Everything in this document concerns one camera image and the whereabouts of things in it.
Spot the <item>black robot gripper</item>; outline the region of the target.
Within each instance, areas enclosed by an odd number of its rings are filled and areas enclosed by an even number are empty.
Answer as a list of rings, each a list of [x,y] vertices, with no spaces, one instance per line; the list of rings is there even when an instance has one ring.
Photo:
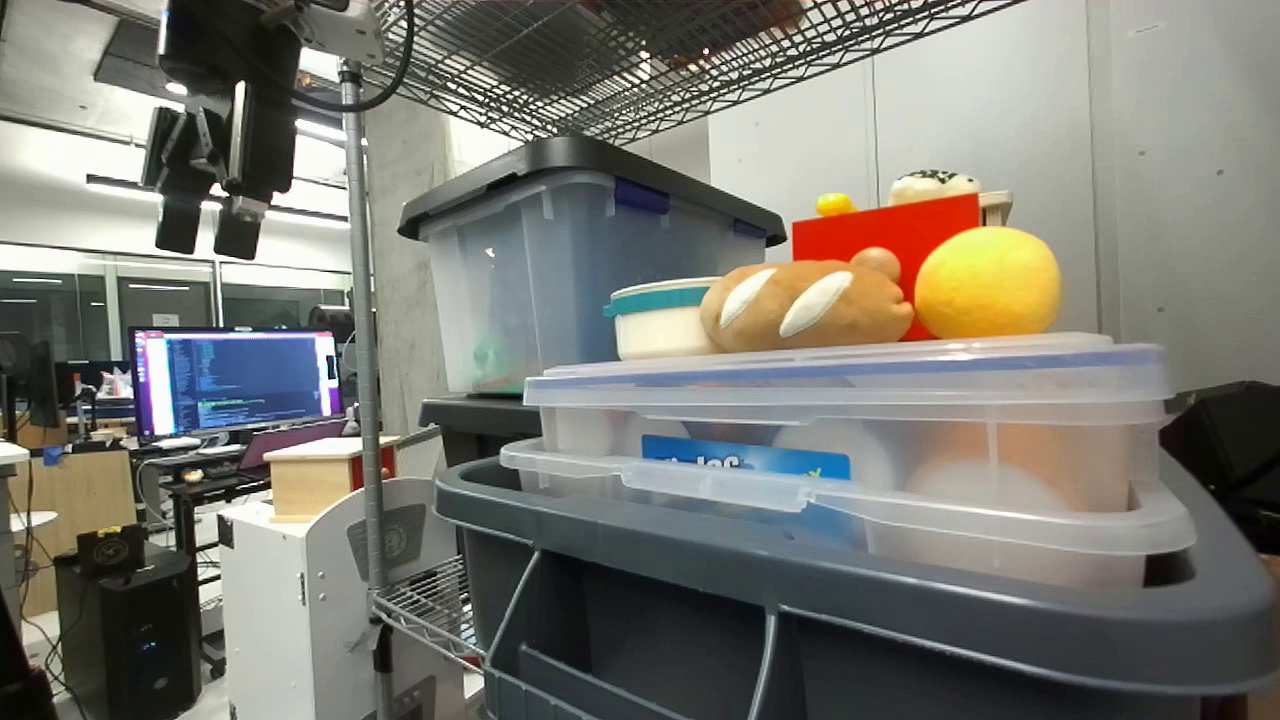
[[[301,40],[251,0],[163,0],[155,61],[212,115],[220,186],[245,194],[224,199],[212,254],[251,261],[266,217],[260,196],[293,190]],[[151,112],[138,186],[158,196],[158,254],[196,248],[212,190],[205,139],[196,112]]]

